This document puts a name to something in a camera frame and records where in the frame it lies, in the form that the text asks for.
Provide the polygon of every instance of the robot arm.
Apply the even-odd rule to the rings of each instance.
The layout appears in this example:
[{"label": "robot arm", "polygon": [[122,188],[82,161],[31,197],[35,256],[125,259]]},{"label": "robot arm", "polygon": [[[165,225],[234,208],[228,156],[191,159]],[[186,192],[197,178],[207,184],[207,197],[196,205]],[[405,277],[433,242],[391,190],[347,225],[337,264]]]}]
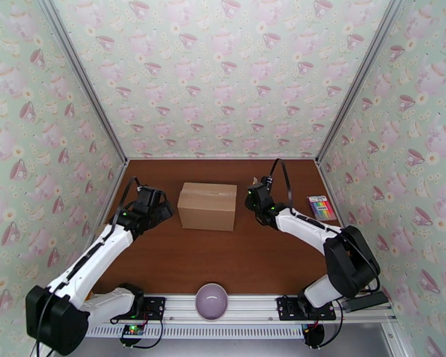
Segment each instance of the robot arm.
[{"label": "robot arm", "polygon": [[117,211],[115,224],[107,225],[84,254],[47,288],[35,286],[26,296],[27,333],[61,355],[74,351],[88,329],[135,306],[135,290],[125,287],[85,299],[124,249],[144,231],[173,215],[163,191],[138,185],[137,200]]},{"label": "robot arm", "polygon": [[380,267],[359,229],[340,228],[309,218],[270,196],[272,179],[248,187],[246,207],[263,226],[283,231],[308,243],[325,256],[327,275],[299,295],[304,314],[340,297],[353,298],[380,273]]}]

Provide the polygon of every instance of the gray floor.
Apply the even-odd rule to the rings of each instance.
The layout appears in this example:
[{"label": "gray floor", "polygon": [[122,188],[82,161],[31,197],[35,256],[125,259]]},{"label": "gray floor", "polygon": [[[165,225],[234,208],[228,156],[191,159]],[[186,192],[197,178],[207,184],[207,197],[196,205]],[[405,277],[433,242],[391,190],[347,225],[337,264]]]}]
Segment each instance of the gray floor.
[{"label": "gray floor", "polygon": [[[334,326],[327,327],[327,338]],[[386,357],[391,356],[378,324],[346,324],[337,339],[321,350],[299,340],[162,340],[151,350],[123,349],[118,340],[85,339],[72,357]]]}]

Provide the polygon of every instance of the purple bowl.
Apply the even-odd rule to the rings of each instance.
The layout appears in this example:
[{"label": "purple bowl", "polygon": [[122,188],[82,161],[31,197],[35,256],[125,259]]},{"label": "purple bowl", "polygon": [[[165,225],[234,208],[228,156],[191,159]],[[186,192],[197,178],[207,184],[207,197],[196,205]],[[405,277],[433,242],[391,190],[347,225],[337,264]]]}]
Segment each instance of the purple bowl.
[{"label": "purple bowl", "polygon": [[197,292],[195,307],[198,315],[204,320],[216,321],[223,317],[228,309],[228,294],[219,284],[208,283]]}]

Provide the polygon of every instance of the teapot pattern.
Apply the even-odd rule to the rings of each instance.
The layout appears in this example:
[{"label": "teapot pattern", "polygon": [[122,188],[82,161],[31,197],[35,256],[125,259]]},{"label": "teapot pattern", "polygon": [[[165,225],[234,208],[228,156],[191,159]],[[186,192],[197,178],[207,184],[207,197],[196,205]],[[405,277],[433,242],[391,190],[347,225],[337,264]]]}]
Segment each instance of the teapot pattern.
[{"label": "teapot pattern", "polygon": [[414,355],[446,356],[446,0],[408,0],[362,89],[323,172]]},{"label": "teapot pattern", "polygon": [[388,2],[55,1],[126,154],[158,158],[316,155]]},{"label": "teapot pattern", "polygon": [[[86,29],[106,14],[98,0],[70,4]],[[35,0],[0,0],[2,356],[32,349],[23,329],[24,295],[36,284],[47,285],[71,256],[76,260],[106,204],[113,183],[108,177],[121,165],[52,33]],[[104,82],[119,82],[125,64],[103,59],[92,70]],[[132,104],[121,106],[123,120],[138,114]]]}]

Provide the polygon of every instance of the brown tabletop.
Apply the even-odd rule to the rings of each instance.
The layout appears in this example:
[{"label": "brown tabletop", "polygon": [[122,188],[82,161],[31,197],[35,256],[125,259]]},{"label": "brown tabletop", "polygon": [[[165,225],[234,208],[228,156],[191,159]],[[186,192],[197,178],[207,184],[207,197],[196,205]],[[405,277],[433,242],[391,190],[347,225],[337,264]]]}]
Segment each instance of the brown tabletop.
[{"label": "brown tabletop", "polygon": [[[205,283],[221,284],[228,293],[296,294],[324,275],[323,256],[294,236],[260,226],[244,207],[246,188],[253,176],[267,176],[270,160],[164,160],[131,161],[112,215],[131,176],[162,189],[175,215],[145,232],[126,249],[96,283],[105,293],[128,282],[146,293],[196,293]],[[307,196],[326,195],[313,161],[286,161],[295,208],[313,216]],[[272,196],[285,202],[287,192],[280,167],[274,174]],[[185,181],[236,184],[234,231],[182,229],[177,211],[178,195]],[[136,197],[133,186],[126,202]]]}]

